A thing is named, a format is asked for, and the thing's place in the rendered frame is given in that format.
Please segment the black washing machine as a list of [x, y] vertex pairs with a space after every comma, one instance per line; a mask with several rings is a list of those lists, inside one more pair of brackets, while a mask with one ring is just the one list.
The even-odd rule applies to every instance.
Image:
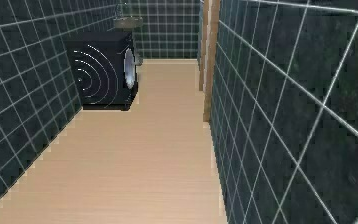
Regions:
[[83, 108], [128, 111], [138, 92], [132, 33], [84, 32], [64, 43]]

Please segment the brown wooden door frame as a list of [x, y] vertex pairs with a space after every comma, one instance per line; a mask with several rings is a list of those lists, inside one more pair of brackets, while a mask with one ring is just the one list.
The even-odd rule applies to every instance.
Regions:
[[221, 0], [202, 0], [202, 38], [200, 51], [199, 90], [204, 93], [203, 121], [211, 118], [211, 98], [215, 66], [216, 42]]

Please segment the grey wall sink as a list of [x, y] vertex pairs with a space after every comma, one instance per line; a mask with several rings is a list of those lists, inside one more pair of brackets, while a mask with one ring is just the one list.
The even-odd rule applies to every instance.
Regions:
[[123, 8], [126, 3], [117, 3], [115, 6], [115, 18], [113, 24], [115, 29], [134, 30], [143, 26], [143, 18], [139, 16], [124, 16]]

